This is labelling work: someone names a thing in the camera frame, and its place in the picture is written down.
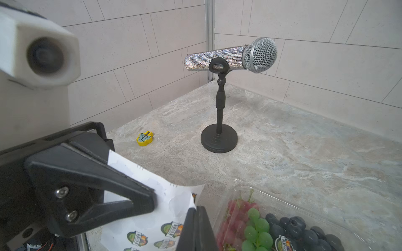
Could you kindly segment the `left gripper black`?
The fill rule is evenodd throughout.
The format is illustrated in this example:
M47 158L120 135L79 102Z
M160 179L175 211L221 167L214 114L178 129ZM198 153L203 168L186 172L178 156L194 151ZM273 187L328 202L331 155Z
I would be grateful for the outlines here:
M154 212L154 189L107 165L114 148L102 123L87 122L2 150L1 247Z

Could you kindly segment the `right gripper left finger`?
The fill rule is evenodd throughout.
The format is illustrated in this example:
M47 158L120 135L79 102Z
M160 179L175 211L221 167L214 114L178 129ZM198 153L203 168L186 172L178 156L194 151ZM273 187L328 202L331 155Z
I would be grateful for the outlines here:
M176 251L194 251L194 222L196 209L189 208L183 225L182 234L180 236Z

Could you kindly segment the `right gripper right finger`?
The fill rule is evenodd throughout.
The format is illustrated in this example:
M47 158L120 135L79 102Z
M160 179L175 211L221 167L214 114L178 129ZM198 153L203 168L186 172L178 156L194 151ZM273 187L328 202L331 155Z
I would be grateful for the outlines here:
M207 211L202 206L197 206L196 209L196 250L218 251L218 245Z

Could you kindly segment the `white sticker sheet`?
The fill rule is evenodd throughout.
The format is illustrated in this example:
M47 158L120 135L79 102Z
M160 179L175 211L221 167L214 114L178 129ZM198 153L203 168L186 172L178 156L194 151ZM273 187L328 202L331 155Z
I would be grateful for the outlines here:
M108 165L152 189L151 213L114 221L102 227L101 244L109 251L174 251L188 209L194 208L204 185L180 186L110 151Z

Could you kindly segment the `round fruit sticker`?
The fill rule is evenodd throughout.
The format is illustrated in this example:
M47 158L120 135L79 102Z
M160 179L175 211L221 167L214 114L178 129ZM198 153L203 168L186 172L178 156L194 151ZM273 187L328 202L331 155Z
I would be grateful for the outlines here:
M292 241L283 235L280 235L275 240L274 245L276 251L296 251Z

